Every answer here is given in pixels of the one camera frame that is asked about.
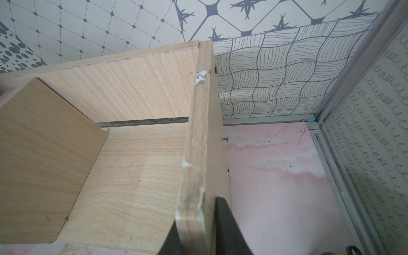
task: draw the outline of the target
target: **geometric wallpaper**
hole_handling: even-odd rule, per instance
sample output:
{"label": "geometric wallpaper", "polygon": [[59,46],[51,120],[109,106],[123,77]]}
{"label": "geometric wallpaper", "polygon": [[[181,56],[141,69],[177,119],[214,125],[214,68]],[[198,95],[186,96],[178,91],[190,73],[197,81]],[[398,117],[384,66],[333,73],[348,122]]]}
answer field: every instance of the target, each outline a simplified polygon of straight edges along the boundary
{"label": "geometric wallpaper", "polygon": [[389,255],[408,254],[407,87],[405,26],[325,124]]}
{"label": "geometric wallpaper", "polygon": [[0,0],[0,73],[211,39],[224,119],[314,113],[385,4]]}

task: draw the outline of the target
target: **pink surface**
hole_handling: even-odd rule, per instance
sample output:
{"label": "pink surface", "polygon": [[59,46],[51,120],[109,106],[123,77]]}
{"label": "pink surface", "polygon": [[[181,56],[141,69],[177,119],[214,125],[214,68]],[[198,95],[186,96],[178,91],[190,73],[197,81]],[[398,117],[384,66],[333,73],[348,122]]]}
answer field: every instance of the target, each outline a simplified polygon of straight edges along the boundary
{"label": "pink surface", "polygon": [[306,124],[225,129],[232,212],[252,252],[345,253],[351,237]]}

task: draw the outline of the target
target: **wooden box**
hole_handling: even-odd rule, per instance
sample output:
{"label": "wooden box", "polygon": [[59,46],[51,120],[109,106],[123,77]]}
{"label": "wooden box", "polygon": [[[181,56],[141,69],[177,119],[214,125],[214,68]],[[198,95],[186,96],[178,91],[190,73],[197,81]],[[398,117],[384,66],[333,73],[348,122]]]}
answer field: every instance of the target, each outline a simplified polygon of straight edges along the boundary
{"label": "wooden box", "polygon": [[[231,205],[211,41],[0,75],[0,243],[214,249]],[[188,123],[95,123],[189,117]]]}

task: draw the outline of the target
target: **metal strip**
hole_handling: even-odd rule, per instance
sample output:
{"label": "metal strip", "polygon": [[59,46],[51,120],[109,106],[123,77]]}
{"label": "metal strip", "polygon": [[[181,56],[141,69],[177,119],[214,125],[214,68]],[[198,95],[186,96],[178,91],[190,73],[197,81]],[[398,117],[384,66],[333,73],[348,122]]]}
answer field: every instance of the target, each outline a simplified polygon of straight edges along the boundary
{"label": "metal strip", "polygon": [[353,242],[366,255],[387,254],[331,138],[324,128],[310,134]]}
{"label": "metal strip", "polygon": [[258,118],[244,118],[244,119],[228,119],[222,120],[224,126],[233,125],[251,125],[251,124],[268,124],[268,123],[283,123],[283,122],[301,122],[308,120],[314,120],[313,114],[302,115],[285,115],[285,116],[272,116],[272,117],[258,117]]}
{"label": "metal strip", "polygon": [[321,126],[343,104],[358,83],[408,23],[408,1],[389,0],[334,88],[317,109]]}
{"label": "metal strip", "polygon": [[110,126],[138,126],[138,125],[155,125],[155,124],[170,124],[188,122],[188,117],[166,118],[166,119],[151,119],[151,120],[124,120],[112,122],[97,122],[99,127]]}

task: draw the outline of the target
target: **cursive loop pattern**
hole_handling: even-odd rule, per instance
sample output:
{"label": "cursive loop pattern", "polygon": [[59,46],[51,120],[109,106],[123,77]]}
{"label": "cursive loop pattern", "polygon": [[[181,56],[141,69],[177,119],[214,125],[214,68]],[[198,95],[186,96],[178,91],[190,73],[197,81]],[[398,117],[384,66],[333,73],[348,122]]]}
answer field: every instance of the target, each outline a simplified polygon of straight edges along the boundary
{"label": "cursive loop pattern", "polygon": [[326,129],[389,255],[408,251],[408,26]]}

